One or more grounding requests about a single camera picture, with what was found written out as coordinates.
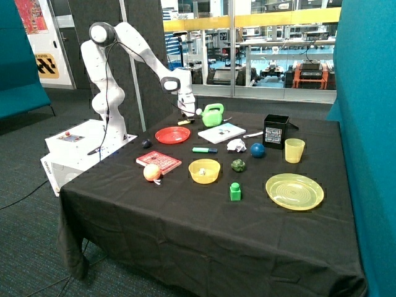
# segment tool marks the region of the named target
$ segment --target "yellow railing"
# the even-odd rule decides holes
[[[295,25],[338,22],[341,8],[304,9],[301,11],[272,12],[266,14],[236,15],[235,27]],[[192,20],[166,20],[164,32],[180,30],[208,30],[229,28],[230,18],[207,17]]]

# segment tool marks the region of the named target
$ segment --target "highlighter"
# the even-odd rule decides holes
[[[192,151],[194,153],[217,153],[217,148],[193,147]]]

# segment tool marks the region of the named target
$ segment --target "green toy pepper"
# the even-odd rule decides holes
[[[231,168],[236,172],[242,172],[245,170],[246,164],[241,159],[234,160],[231,163]]]

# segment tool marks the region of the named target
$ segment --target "teal partition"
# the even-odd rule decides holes
[[[335,45],[337,99],[369,296],[396,296],[396,3],[344,0]]]
[[[50,105],[14,0],[1,0],[0,118]]]

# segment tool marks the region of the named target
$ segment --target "red plate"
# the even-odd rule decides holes
[[[155,138],[163,144],[178,144],[190,136],[190,130],[185,127],[167,127],[155,133]]]

